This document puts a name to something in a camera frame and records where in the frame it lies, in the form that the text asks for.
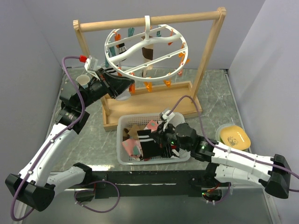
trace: white wall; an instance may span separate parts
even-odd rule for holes
[[[299,173],[299,1],[266,0],[229,79],[255,153],[282,154]],[[291,188],[299,189],[292,177]],[[299,194],[277,199],[284,224],[298,223]]]
[[[4,181],[42,145],[62,70],[23,1],[0,0],[0,223],[11,223]]]
[[[248,33],[264,0],[24,0],[55,56],[60,61],[66,55],[79,55],[81,50],[72,27],[72,21],[82,23],[118,19],[139,18],[144,15],[158,16],[215,11],[226,7],[227,17],[210,60],[209,68],[228,69]],[[173,25],[186,38],[189,45],[189,68],[197,68],[212,22],[183,23]],[[110,31],[86,33],[91,53],[104,60],[104,41]],[[159,54],[165,47],[155,49]],[[123,65],[140,64],[139,57]],[[69,65],[82,66],[72,62]],[[158,66],[176,67],[173,61]]]

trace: plastic basket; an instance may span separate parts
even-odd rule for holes
[[[161,121],[159,113],[144,113],[144,114],[132,114],[121,116],[118,120],[117,126],[117,160],[122,165],[147,165],[147,164],[162,164],[171,162],[184,162],[190,158],[190,152],[183,149],[179,151],[179,159],[163,158],[161,156],[152,157],[149,161],[136,161],[128,155],[124,147],[122,146],[122,132],[126,127],[132,127],[133,125],[147,125],[151,120],[156,122]],[[174,126],[184,123],[185,119],[181,113],[175,113],[175,117],[171,120]]]

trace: teal clip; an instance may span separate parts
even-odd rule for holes
[[[116,52],[115,52],[114,46],[110,47],[109,50],[111,52],[112,57],[116,56]]]
[[[108,68],[109,67],[109,63],[107,61],[107,58],[105,57],[105,67]]]
[[[133,36],[134,30],[135,30],[134,27],[131,27],[131,28],[128,29],[128,37]]]

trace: wooden frame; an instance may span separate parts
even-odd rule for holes
[[[165,85],[155,85],[152,87],[152,92],[148,92],[145,87],[137,88],[135,94],[132,94],[131,98],[123,102],[113,100],[108,95],[106,95],[101,99],[101,102],[103,104],[104,129],[106,131],[115,130],[117,127],[118,119],[122,115],[161,112],[167,107],[172,108],[178,101],[178,99],[183,95],[192,96],[199,109],[202,110],[196,94],[205,74],[206,67],[211,58],[225,16],[226,9],[224,7],[220,7],[217,9],[217,11],[214,12],[151,17],[151,25],[213,20],[210,34],[208,36],[206,46],[202,53],[201,61],[197,70],[196,78],[193,82],[193,85],[191,84],[191,82],[173,83],[171,87],[167,87]],[[74,20],[73,26],[83,54],[85,56],[89,56],[90,51],[84,37],[84,32],[141,27],[145,26],[145,18],[90,22],[81,24],[79,20]],[[182,100],[175,111],[182,113],[185,117],[197,116],[194,105],[189,99],[186,98]]]

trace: marble table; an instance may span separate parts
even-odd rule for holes
[[[166,74],[172,70],[153,69],[148,76],[156,77],[160,76],[161,73]],[[68,71],[74,79],[81,74],[85,74],[83,68],[72,68],[68,69]],[[196,71],[194,69],[184,69],[183,75],[181,77],[175,76],[172,81],[191,80],[193,82]],[[63,82],[68,82],[68,79],[64,77]],[[136,82],[136,87],[141,86],[143,86],[143,83]],[[203,109],[202,120],[204,129],[209,138],[215,139],[216,130],[222,124],[235,123],[240,126],[237,108],[230,91],[225,70],[206,71],[197,95]],[[57,104],[54,120],[59,110],[60,102]],[[90,113],[90,117],[85,127],[79,136],[64,150],[53,171],[65,171],[77,162],[90,166],[94,171],[199,170],[205,169],[207,166],[207,162],[200,162],[194,158],[190,158],[186,162],[162,165],[121,165],[117,161],[116,131],[106,132],[103,128],[101,102],[97,101],[90,105],[86,111]],[[185,119],[185,121],[198,134],[202,134],[198,118]]]

